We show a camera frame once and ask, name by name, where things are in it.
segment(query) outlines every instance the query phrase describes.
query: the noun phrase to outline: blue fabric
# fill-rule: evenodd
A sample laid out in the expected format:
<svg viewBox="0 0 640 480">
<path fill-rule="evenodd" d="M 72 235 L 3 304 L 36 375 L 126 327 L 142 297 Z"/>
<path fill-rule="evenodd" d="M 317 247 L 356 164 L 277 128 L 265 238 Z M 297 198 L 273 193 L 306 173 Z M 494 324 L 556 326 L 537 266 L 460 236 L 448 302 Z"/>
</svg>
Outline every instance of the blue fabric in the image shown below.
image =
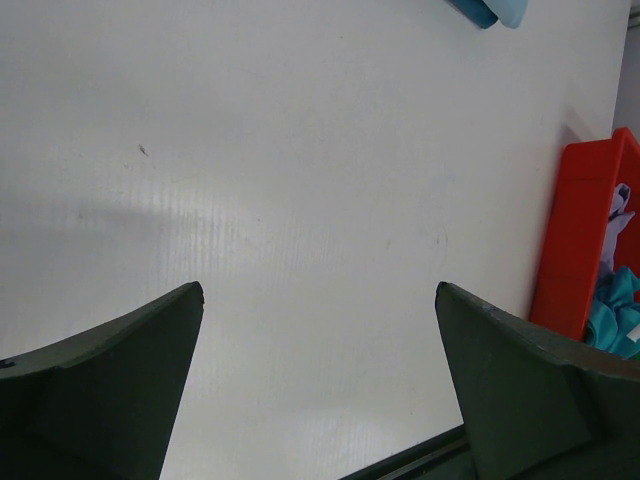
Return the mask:
<svg viewBox="0 0 640 480">
<path fill-rule="evenodd" d="M 518 28 L 527 11 L 528 0 L 484 0 L 500 22 L 509 28 Z"/>
<path fill-rule="evenodd" d="M 498 21 L 498 17 L 482 0 L 448 0 L 465 17 L 480 28 L 489 28 Z"/>
<path fill-rule="evenodd" d="M 624 358 L 640 353 L 640 342 L 627 337 L 640 325 L 640 304 L 633 299 L 638 290 L 640 280 L 628 267 L 621 267 L 596 287 L 587 323 L 587 345 Z"/>
</svg>

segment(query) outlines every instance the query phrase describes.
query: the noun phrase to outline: red plastic bin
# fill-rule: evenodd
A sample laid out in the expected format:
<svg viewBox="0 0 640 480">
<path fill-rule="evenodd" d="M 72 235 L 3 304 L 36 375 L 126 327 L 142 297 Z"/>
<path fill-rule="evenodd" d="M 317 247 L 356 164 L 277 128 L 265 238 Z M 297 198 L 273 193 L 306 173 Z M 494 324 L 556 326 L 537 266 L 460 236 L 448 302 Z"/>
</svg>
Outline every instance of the red plastic bin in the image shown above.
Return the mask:
<svg viewBox="0 0 640 480">
<path fill-rule="evenodd" d="M 615 268 L 640 275 L 640 145 L 627 128 L 608 140 L 574 143 L 563 154 L 529 319 L 582 341 L 596 285 L 613 191 L 631 187 L 637 212 L 618 237 Z"/>
</svg>

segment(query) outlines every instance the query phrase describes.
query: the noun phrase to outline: light purple cloth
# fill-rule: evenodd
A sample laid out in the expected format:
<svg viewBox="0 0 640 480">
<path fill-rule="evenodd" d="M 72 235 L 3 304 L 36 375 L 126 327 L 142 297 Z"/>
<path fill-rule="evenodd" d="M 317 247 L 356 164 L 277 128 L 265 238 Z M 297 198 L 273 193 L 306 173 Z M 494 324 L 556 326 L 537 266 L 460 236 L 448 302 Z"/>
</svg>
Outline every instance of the light purple cloth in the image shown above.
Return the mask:
<svg viewBox="0 0 640 480">
<path fill-rule="evenodd" d="M 625 212 L 624 209 L 629 203 L 631 188 L 624 183 L 619 184 L 613 192 L 611 209 L 609 210 L 609 224 L 604 235 L 604 245 L 600 255 L 600 268 L 598 270 L 598 281 L 604 280 L 613 274 L 613 256 L 616 253 L 618 235 L 629 224 L 635 212 Z"/>
</svg>

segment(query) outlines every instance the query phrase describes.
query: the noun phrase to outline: light blue object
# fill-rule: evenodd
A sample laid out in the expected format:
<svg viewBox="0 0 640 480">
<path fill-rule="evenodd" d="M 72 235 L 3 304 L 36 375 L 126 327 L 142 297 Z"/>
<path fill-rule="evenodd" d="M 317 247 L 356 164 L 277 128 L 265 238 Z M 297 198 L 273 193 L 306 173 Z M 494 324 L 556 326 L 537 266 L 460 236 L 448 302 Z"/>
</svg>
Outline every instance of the light blue object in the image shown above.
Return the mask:
<svg viewBox="0 0 640 480">
<path fill-rule="evenodd" d="M 587 323 L 587 345 L 624 358 L 640 353 L 640 341 L 634 341 L 640 325 L 640 304 L 633 298 L 638 290 L 640 280 L 628 267 L 621 267 L 596 288 Z"/>
<path fill-rule="evenodd" d="M 484 0 L 500 22 L 509 28 L 518 28 L 527 11 L 528 0 Z"/>
</svg>

